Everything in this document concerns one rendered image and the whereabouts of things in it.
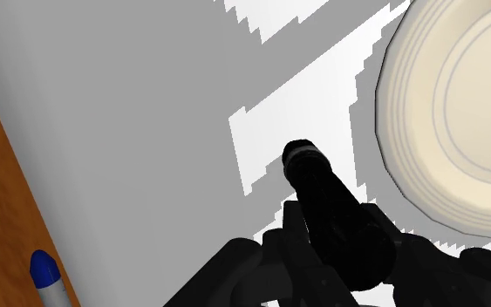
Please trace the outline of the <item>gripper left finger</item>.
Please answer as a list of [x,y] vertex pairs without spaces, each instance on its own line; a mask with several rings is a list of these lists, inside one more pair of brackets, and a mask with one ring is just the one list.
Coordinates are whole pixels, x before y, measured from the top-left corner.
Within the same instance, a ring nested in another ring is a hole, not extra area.
[[229,240],[163,307],[358,307],[338,273],[310,246],[298,201],[263,242]]

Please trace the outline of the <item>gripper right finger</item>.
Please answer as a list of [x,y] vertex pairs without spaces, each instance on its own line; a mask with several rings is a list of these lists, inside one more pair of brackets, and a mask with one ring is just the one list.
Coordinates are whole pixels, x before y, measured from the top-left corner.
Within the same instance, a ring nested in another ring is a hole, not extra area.
[[491,250],[473,247],[450,256],[425,237],[398,230],[377,205],[363,207],[397,250],[386,280],[396,307],[491,307]]

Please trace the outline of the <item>black cylindrical marker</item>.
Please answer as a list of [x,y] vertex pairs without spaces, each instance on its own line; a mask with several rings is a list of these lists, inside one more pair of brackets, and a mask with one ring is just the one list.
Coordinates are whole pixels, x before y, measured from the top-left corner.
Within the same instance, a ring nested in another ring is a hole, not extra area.
[[396,248],[329,160],[309,140],[284,147],[283,173],[302,206],[310,244],[350,291],[371,290],[392,273]]

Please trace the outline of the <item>cream round plate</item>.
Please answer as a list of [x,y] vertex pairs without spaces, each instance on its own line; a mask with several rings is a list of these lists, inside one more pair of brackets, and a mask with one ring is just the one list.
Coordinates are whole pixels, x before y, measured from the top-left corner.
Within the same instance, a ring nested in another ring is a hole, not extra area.
[[413,0],[375,94],[387,172],[432,220],[491,237],[491,0]]

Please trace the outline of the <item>white marker with blue cap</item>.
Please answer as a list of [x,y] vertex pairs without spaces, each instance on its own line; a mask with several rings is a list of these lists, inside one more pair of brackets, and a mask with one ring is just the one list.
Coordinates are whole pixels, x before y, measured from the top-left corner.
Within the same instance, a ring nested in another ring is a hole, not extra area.
[[47,252],[31,254],[29,272],[44,307],[72,307],[58,265]]

